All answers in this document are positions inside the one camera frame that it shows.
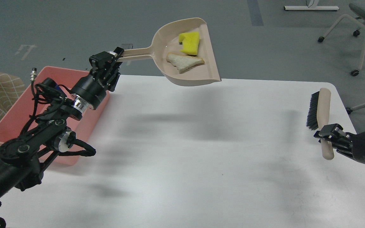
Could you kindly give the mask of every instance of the dustpan handle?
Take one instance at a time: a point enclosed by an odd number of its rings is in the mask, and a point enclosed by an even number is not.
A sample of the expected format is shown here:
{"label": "dustpan handle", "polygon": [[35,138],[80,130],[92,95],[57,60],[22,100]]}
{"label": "dustpan handle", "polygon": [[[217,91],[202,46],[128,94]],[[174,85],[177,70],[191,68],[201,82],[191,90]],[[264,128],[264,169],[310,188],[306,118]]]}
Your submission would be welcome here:
{"label": "dustpan handle", "polygon": [[117,62],[126,62],[126,61],[135,61],[135,60],[143,60],[150,59],[151,56],[151,48],[137,48],[137,49],[127,49],[123,52],[123,57],[119,58]]}

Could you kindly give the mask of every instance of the white table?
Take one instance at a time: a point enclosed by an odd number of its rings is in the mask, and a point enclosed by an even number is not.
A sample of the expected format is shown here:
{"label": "white table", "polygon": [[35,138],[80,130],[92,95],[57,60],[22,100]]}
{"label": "white table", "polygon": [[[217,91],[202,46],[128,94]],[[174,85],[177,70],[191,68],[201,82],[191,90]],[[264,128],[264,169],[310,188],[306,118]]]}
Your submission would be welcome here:
{"label": "white table", "polygon": [[354,133],[329,83],[123,75],[89,143],[42,184],[1,198],[8,227],[365,227],[365,165],[320,152],[310,95]]}

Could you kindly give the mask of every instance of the gray floor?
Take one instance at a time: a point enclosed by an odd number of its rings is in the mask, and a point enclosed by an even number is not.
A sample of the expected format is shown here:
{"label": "gray floor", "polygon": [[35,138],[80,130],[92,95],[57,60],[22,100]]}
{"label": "gray floor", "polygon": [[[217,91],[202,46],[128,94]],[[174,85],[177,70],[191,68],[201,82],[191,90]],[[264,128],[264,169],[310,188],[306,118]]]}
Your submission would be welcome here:
{"label": "gray floor", "polygon": [[[349,2],[319,2],[339,6],[333,12],[284,11],[284,4],[305,5],[303,0],[0,0],[0,71],[29,84],[32,67],[90,69],[93,54],[123,43],[147,47],[162,25],[201,17],[222,78],[330,82],[344,105],[354,106],[365,102],[365,63],[357,77],[349,75],[363,37],[353,37],[356,26],[344,20],[317,42],[340,15],[353,15]],[[161,75],[151,60],[123,65],[121,72]],[[358,133],[365,131],[365,109],[350,118]]]}

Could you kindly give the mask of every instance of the brush handle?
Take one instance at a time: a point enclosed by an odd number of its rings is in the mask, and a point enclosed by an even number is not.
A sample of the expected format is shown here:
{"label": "brush handle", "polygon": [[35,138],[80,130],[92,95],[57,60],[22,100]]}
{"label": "brush handle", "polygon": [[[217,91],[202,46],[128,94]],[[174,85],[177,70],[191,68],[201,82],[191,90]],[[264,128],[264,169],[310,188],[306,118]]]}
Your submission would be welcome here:
{"label": "brush handle", "polygon": [[[319,99],[317,101],[316,119],[319,130],[323,126],[329,123],[329,111],[330,111],[330,96],[331,92],[327,88],[321,88],[319,90]],[[333,153],[332,143],[326,140],[320,140],[322,147],[322,156],[326,160],[332,160],[335,157]]]}
{"label": "brush handle", "polygon": [[324,159],[332,160],[335,157],[335,154],[333,153],[332,143],[321,139],[320,145],[322,147],[322,156],[324,157]]}

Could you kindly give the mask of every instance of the yellow sponge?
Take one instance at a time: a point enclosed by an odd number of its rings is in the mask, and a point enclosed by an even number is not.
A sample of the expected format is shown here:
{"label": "yellow sponge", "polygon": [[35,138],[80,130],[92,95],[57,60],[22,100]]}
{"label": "yellow sponge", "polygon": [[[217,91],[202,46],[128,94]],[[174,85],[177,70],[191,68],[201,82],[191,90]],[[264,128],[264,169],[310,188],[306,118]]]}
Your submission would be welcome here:
{"label": "yellow sponge", "polygon": [[178,36],[178,42],[182,42],[182,50],[180,52],[187,55],[198,55],[198,44],[200,43],[199,32],[184,32]]}

